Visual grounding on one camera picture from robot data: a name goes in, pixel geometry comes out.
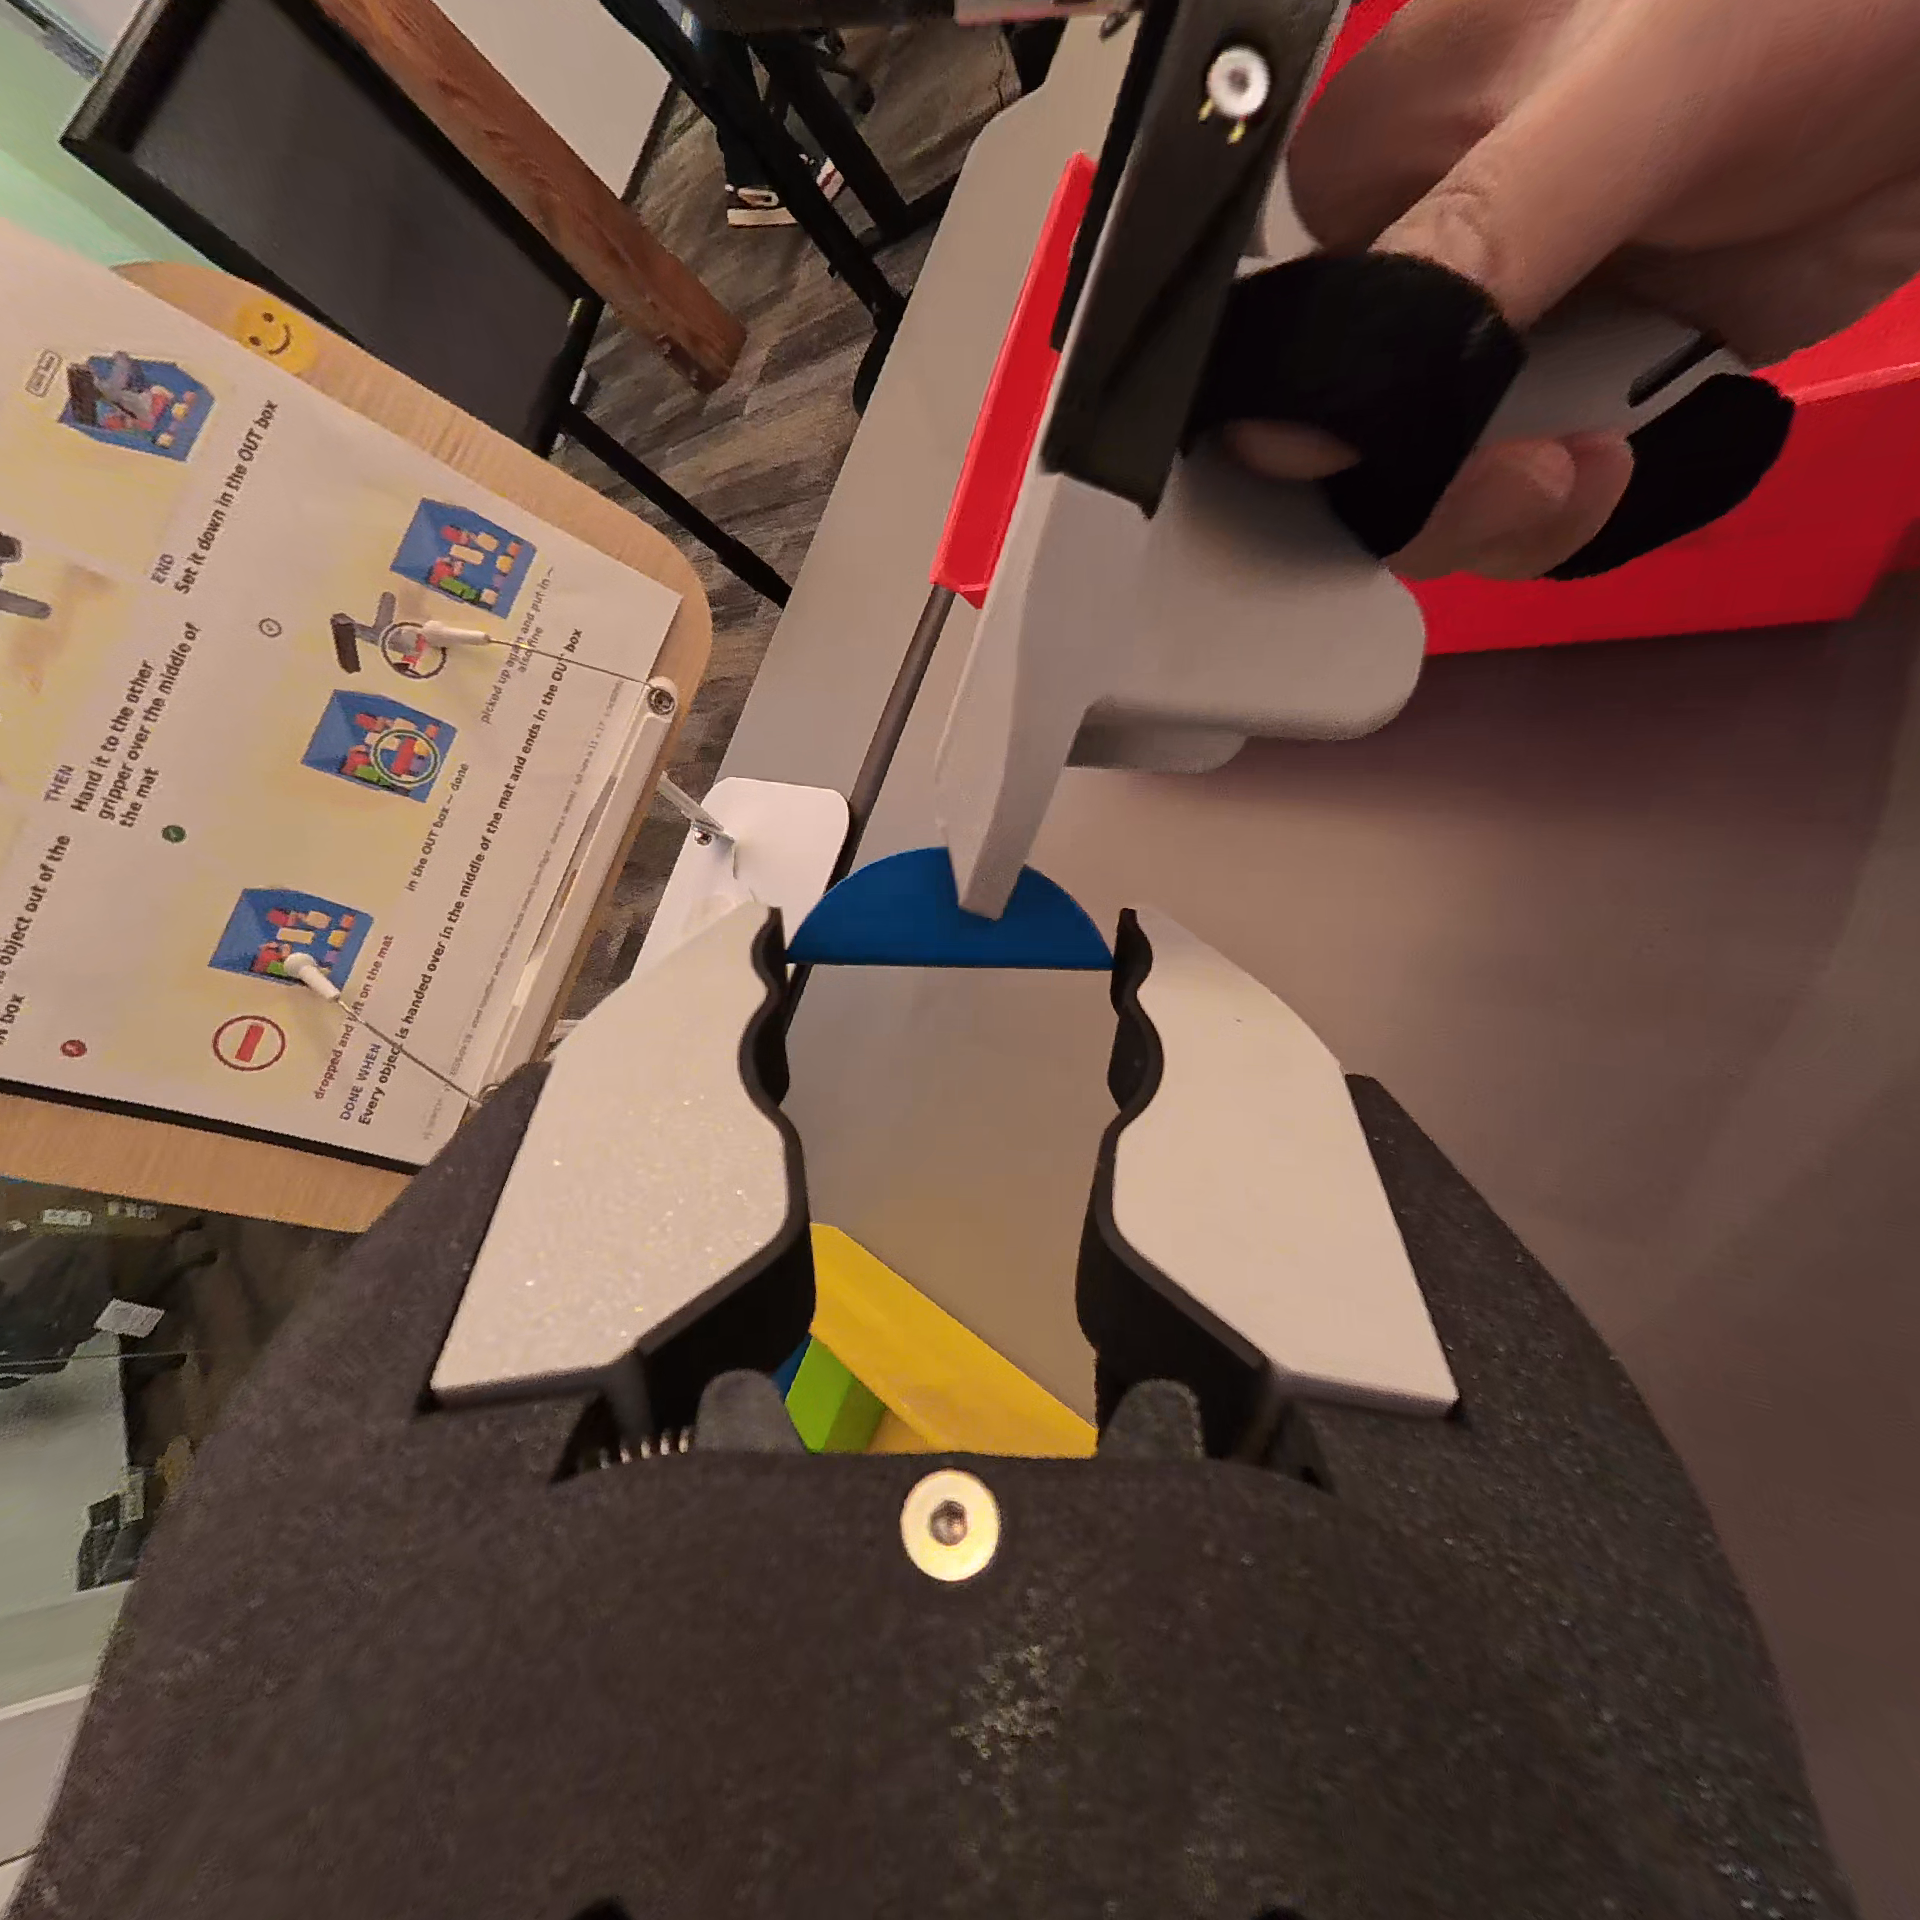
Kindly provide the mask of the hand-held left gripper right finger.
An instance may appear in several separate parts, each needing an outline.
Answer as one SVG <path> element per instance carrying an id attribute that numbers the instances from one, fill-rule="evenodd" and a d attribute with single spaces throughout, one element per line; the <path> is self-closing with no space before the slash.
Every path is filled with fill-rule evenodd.
<path id="1" fill-rule="evenodd" d="M 1079 1256 L 1096 1427 L 1157 1381 L 1212 1458 L 1258 1458 L 1299 1403 L 1450 1418 L 1453 1361 L 1323 1036 L 1158 909 L 1120 916 L 1112 1017 Z"/>

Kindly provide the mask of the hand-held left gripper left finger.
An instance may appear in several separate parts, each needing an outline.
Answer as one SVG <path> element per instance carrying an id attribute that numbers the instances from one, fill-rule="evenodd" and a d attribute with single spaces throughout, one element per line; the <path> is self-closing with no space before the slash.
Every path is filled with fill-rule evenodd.
<path id="1" fill-rule="evenodd" d="M 785 1115 L 785 924 L 735 906 L 556 1045 L 431 1374 L 442 1409 L 593 1401 L 632 1450 L 778 1374 L 818 1308 Z"/>

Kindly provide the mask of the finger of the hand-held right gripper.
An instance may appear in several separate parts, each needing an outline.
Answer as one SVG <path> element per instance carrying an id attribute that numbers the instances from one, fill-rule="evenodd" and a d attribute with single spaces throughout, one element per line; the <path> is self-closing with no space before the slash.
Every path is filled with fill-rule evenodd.
<path id="1" fill-rule="evenodd" d="M 1075 739 L 1134 659 L 1147 532 L 1134 500 L 1048 470 L 1020 496 L 933 759 L 969 916 L 1003 918 Z"/>

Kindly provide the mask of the blue half-cylinder block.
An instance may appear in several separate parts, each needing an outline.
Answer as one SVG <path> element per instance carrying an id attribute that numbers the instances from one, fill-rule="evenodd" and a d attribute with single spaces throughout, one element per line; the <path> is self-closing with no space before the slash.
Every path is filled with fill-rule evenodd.
<path id="1" fill-rule="evenodd" d="M 998 918 L 958 902 L 947 848 L 877 860 L 839 880 L 785 942 L 792 968 L 1110 974 L 1112 947 L 1058 883 L 1021 865 Z"/>

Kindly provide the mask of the green wooden block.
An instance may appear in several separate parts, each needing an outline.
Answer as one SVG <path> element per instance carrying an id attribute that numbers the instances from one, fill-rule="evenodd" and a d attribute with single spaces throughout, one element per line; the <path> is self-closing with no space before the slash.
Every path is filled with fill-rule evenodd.
<path id="1" fill-rule="evenodd" d="M 828 1340 L 812 1338 L 812 1354 L 785 1401 L 785 1414 L 794 1421 L 806 1450 L 834 1456 L 873 1450 L 877 1430 L 881 1427 L 881 1401 L 852 1377 L 852 1371 L 830 1351 Z"/>

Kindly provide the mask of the yellow plastic bin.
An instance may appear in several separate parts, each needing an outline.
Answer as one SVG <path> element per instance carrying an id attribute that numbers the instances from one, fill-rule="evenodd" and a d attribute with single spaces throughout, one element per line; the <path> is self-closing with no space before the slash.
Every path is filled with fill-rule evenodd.
<path id="1" fill-rule="evenodd" d="M 1090 1458 L 1096 1430 L 852 1238 L 814 1228 L 812 1338 L 887 1407 L 873 1450 Z"/>

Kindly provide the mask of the red plastic bin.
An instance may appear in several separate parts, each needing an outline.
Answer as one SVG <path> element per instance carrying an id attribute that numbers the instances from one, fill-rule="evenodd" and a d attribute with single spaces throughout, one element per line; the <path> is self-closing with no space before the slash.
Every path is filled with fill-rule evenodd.
<path id="1" fill-rule="evenodd" d="M 1072 153 L 989 374 L 932 586 L 982 608 L 1037 444 L 1055 319 L 1093 194 Z M 1916 284 L 1838 339 L 1769 370 L 1796 403 L 1786 446 L 1732 513 L 1581 582 L 1418 582 L 1428 659 L 1838 623 L 1916 573 Z"/>

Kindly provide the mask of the wooden framed instruction sign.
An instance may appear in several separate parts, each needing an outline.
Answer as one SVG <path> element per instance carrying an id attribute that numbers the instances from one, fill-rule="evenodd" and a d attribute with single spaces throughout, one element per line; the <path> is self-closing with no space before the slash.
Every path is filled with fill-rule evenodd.
<path id="1" fill-rule="evenodd" d="M 246 316 L 4 225 L 4 1178 L 359 1231 L 554 1039 L 714 612 Z"/>

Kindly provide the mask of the dark wooden framed panel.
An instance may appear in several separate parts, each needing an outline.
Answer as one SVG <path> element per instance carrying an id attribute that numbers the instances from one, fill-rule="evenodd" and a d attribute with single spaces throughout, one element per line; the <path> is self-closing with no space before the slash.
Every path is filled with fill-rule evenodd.
<path id="1" fill-rule="evenodd" d="M 62 145 L 521 446 L 573 394 L 588 309 L 699 392 L 746 343 L 447 2 L 143 2 Z"/>

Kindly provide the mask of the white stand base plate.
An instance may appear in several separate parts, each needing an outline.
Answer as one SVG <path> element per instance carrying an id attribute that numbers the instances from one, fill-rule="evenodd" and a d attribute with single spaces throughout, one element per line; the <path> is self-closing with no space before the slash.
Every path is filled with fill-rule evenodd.
<path id="1" fill-rule="evenodd" d="M 849 831 L 849 804 L 834 788 L 729 777 L 708 801 L 694 801 L 674 780 L 660 796 L 684 818 L 688 841 L 664 885 L 635 975 L 664 962 L 711 922 L 738 906 L 776 906 L 785 934 L 830 890 L 830 873 Z"/>

